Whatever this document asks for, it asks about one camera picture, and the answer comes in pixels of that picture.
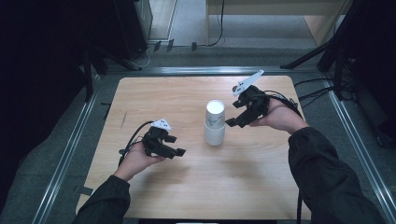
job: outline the white cylindrical container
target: white cylindrical container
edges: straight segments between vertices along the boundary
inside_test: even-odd
[[[209,101],[206,105],[205,140],[210,146],[218,146],[224,140],[225,112],[220,100]]]

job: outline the person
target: person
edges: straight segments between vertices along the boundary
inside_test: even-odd
[[[386,223],[363,195],[356,173],[338,159],[330,141],[291,109],[271,99],[267,116],[249,126],[269,126],[291,134],[290,170],[311,211],[312,224]],[[116,173],[79,209],[74,223],[122,223],[130,202],[127,181],[163,160],[147,157],[142,144],[134,145]]]

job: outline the black sleeve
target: black sleeve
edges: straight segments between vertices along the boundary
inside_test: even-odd
[[[385,223],[374,204],[361,192],[356,173],[329,140],[313,128],[289,138],[291,174],[315,223]]]
[[[78,223],[122,223],[131,197],[128,182],[112,175],[78,210]]]

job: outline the gray carpet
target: gray carpet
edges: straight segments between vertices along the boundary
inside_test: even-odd
[[[166,52],[166,48],[158,51],[149,51],[150,63],[143,68],[142,72],[129,72],[121,66],[110,63],[109,73],[102,77],[97,99],[88,118],[85,129],[78,142],[73,160],[67,170],[64,182],[50,210],[47,223],[70,223],[75,216],[75,209],[78,202],[78,194],[74,192],[75,186],[83,185],[92,162],[93,153],[97,146],[101,131],[105,124],[104,116],[107,111],[106,105],[101,103],[111,103],[116,91],[118,82],[123,77],[143,76],[145,70],[155,67],[187,67],[187,66],[279,66],[288,63],[308,52],[308,49],[223,49],[223,48],[198,48],[191,52],[188,48],[175,48]],[[145,63],[147,56],[136,61]],[[306,62],[303,67],[313,67],[318,62],[318,57]],[[289,75],[293,82],[321,77],[316,72],[289,73],[284,72],[267,73],[266,75]],[[323,88],[321,82],[304,84],[297,87],[299,96]],[[8,195],[7,205],[0,216],[0,223],[31,223],[35,212],[45,192],[51,175],[55,171],[57,162],[62,156],[64,147],[73,127],[78,120],[79,113],[83,107],[84,90],[78,95],[73,104],[64,113],[58,122],[51,136],[39,147],[35,148],[21,164],[16,179]],[[348,107],[359,121],[359,129],[367,136],[369,144],[373,142],[373,136],[363,114],[353,103]],[[364,194],[375,203],[381,210],[378,199],[370,185],[366,174],[350,144],[344,127],[334,110],[330,98],[323,96],[312,105],[304,108],[305,117],[311,126],[317,128],[328,136],[335,145],[341,160],[346,161],[358,174]],[[372,145],[373,153],[377,160],[376,164],[381,168],[383,176],[390,176],[386,161],[393,162],[394,151],[378,149]],[[394,185],[394,180],[387,179],[390,186]],[[136,220],[127,219],[125,223],[135,223]],[[279,223],[290,223],[289,221],[279,221]]]

